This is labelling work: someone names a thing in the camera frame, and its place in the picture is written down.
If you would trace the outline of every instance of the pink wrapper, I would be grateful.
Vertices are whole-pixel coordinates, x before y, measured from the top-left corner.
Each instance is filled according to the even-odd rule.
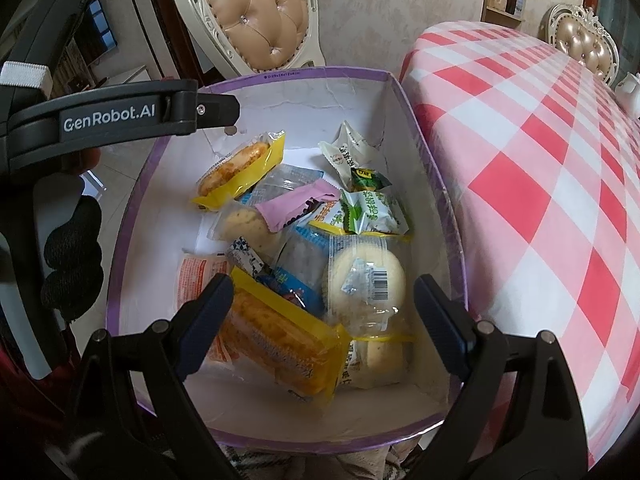
[[[310,212],[320,202],[340,200],[340,190],[319,178],[311,184],[299,187],[267,202],[256,204],[267,223],[269,231],[277,233],[291,221]]]

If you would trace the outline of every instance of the white strap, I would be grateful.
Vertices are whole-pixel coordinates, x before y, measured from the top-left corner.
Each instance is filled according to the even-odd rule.
[[[49,67],[19,61],[5,61],[0,70],[0,86],[20,88],[39,88],[49,99],[53,88],[53,79]]]

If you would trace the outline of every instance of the pink and white tablecloth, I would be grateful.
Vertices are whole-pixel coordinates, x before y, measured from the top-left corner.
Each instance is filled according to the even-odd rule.
[[[456,209],[472,313],[559,337],[593,463],[640,403],[640,123],[573,59],[488,23],[426,30],[401,81]]]

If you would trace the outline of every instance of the tufted leather chair back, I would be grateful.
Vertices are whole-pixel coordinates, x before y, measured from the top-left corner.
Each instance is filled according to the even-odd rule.
[[[549,15],[547,42],[573,57],[606,84],[618,74],[620,58],[613,38],[593,9],[561,4]]]
[[[293,58],[306,36],[308,0],[207,0],[242,59],[256,71]]]
[[[227,79],[323,66],[317,0],[174,0],[194,42]]]

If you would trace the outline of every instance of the black glove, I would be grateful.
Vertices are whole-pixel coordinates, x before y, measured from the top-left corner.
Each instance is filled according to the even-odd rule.
[[[59,309],[66,322],[82,316],[100,294],[101,221],[97,200],[83,195],[69,222],[54,229],[45,243],[44,259],[53,272],[44,280],[40,300],[46,308]]]

